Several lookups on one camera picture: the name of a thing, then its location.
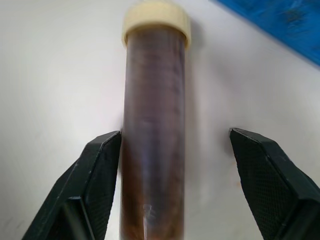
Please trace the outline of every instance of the blue object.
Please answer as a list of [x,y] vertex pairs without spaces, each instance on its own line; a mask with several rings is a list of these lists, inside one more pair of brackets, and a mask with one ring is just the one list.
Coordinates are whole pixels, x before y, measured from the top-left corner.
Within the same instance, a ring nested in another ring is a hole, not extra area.
[[217,0],[320,66],[320,0]]

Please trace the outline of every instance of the tube cap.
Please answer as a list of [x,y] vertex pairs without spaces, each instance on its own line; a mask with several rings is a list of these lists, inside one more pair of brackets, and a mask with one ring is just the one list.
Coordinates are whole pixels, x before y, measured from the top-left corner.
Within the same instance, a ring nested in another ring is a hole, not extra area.
[[128,43],[128,33],[149,25],[165,25],[185,35],[185,48],[191,45],[191,25],[187,13],[178,5],[164,0],[146,0],[131,7],[124,18],[122,41]]

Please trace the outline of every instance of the white surface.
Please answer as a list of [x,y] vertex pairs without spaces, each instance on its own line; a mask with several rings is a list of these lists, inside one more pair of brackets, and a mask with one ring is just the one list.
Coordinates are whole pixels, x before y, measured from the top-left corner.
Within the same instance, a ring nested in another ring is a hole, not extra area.
[[[91,139],[122,124],[122,20],[134,0],[1,0],[0,239],[19,240]],[[320,72],[219,5],[193,18],[186,80],[186,240],[259,240],[229,127],[276,140],[320,184]],[[120,181],[107,240],[119,239]]]

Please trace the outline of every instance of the test tube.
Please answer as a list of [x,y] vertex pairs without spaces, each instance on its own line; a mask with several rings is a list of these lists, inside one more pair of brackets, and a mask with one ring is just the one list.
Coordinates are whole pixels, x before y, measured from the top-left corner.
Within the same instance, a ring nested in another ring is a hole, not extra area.
[[121,240],[182,240],[185,188],[185,51],[190,20],[168,1],[126,14]]

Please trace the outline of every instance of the brown liquid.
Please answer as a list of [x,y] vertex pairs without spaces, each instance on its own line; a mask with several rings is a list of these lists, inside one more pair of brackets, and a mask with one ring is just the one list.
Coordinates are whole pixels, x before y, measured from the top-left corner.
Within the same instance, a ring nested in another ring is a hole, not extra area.
[[128,35],[121,240],[182,240],[185,37],[164,26]]

